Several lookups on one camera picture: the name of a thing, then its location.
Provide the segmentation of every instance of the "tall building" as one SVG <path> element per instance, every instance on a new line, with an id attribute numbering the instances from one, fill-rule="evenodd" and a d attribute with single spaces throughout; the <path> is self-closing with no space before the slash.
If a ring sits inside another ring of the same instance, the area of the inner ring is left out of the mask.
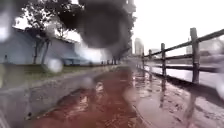
<path id="1" fill-rule="evenodd" d="M 142 55 L 144 52 L 144 46 L 139 38 L 135 39 L 135 55 Z"/>

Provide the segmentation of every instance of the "lens flare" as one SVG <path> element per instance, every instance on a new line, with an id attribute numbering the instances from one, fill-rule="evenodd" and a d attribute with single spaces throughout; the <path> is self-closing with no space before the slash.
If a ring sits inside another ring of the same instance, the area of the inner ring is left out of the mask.
<path id="1" fill-rule="evenodd" d="M 58 59 L 49 59 L 46 66 L 52 73 L 59 73 L 63 69 L 63 64 Z"/>
<path id="2" fill-rule="evenodd" d="M 4 43 L 10 36 L 10 15 L 6 12 L 0 14 L 0 43 Z"/>
<path id="3" fill-rule="evenodd" d="M 79 56 L 91 62 L 99 63 L 101 61 L 106 61 L 107 58 L 109 58 L 108 53 L 105 49 L 89 48 L 84 43 L 76 45 L 75 51 Z"/>

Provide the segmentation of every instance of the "sky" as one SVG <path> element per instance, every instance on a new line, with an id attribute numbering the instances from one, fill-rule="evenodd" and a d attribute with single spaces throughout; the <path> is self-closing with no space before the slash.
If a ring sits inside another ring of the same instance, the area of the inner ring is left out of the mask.
<path id="1" fill-rule="evenodd" d="M 191 27 L 198 36 L 224 28 L 223 0 L 135 0 L 138 19 L 134 37 L 142 40 L 145 53 L 149 48 L 166 48 L 188 41 Z M 179 49 L 168 55 L 185 54 Z"/>

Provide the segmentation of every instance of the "tree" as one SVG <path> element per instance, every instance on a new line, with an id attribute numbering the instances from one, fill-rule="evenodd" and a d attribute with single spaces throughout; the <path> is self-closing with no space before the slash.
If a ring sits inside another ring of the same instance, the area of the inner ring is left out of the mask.
<path id="1" fill-rule="evenodd" d="M 29 24 L 41 30 L 53 17 L 58 17 L 61 26 L 56 29 L 60 37 L 67 30 L 75 30 L 89 47 L 107 48 L 113 56 L 118 56 L 131 42 L 135 20 L 124 5 L 126 0 L 79 0 L 79 4 L 70 0 L 31 0 L 23 8 L 22 16 L 26 14 Z"/>
<path id="2" fill-rule="evenodd" d="M 47 53 L 47 49 L 49 47 L 49 41 L 47 34 L 39 29 L 39 28 L 26 28 L 25 31 L 30 34 L 35 39 L 35 47 L 34 47 L 34 59 L 33 59 L 33 64 L 36 64 L 37 61 L 37 56 L 41 49 L 43 48 L 44 44 L 46 44 L 46 49 L 44 51 L 43 58 L 41 60 L 41 63 L 44 63 L 45 56 Z"/>

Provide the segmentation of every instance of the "tree trunk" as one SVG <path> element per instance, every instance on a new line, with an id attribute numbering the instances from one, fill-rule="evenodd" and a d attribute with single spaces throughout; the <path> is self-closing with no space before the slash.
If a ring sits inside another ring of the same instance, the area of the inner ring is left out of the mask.
<path id="1" fill-rule="evenodd" d="M 43 53 L 43 57 L 42 57 L 42 60 L 41 60 L 41 64 L 44 64 L 44 62 L 45 62 L 45 58 L 46 58 L 46 55 L 47 55 L 47 51 L 48 51 L 48 48 L 49 48 L 49 42 L 46 42 L 46 48 L 45 48 L 45 50 L 44 50 L 44 53 Z"/>
<path id="2" fill-rule="evenodd" d="M 37 54 L 38 54 L 38 42 L 36 42 L 36 46 L 34 48 L 34 57 L 33 57 L 33 64 L 36 64 L 37 62 Z"/>

